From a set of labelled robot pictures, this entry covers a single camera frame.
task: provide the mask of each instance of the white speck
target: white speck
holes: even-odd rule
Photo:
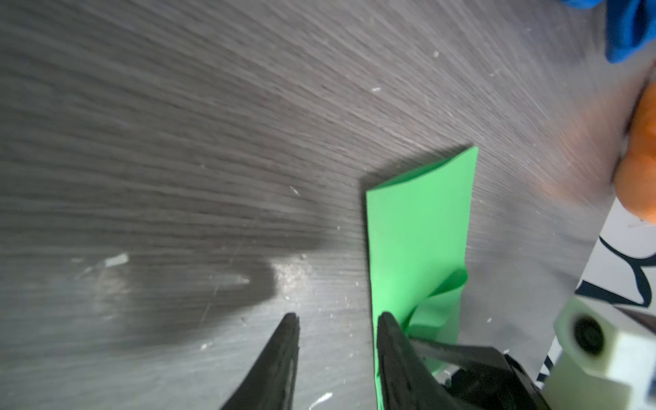
[[[331,397],[333,397],[333,392],[328,392],[328,393],[324,394],[323,396],[318,398],[314,403],[310,404],[310,407],[308,408],[308,410],[312,410],[314,407],[316,407],[317,404],[321,404],[321,403],[325,402],[326,400],[328,400]]]
[[[111,258],[105,259],[104,264],[105,268],[111,268],[112,266],[126,264],[128,261],[130,261],[130,258],[127,256],[127,253],[121,253]]]

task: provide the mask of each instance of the blue plastic object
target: blue plastic object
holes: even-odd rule
[[[595,7],[602,0],[562,0],[578,9]],[[606,59],[622,62],[656,39],[656,0],[607,0]]]

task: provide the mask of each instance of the white paint chip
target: white paint chip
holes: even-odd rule
[[[333,392],[328,392],[328,393],[324,394],[323,396],[321,396],[320,398],[318,398],[314,403],[310,404],[308,410],[312,410],[312,409],[315,408],[317,405],[319,405],[319,404],[325,402],[326,400],[328,400],[328,399],[331,398],[331,397],[333,397]]]
[[[127,253],[121,253],[111,258],[105,259],[104,264],[105,264],[105,268],[111,268],[112,266],[126,264],[129,261],[130,261],[130,257],[127,256]]]

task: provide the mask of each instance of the gray wood grain surface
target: gray wood grain surface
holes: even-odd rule
[[[609,65],[603,21],[555,0],[3,1],[0,408],[216,409],[287,311],[295,408],[374,408],[363,192],[469,144],[461,340],[536,375],[656,55]]]

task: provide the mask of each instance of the white robot part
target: white robot part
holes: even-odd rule
[[[563,354],[543,389],[552,410],[656,410],[653,324],[652,316],[573,297],[554,323]]]

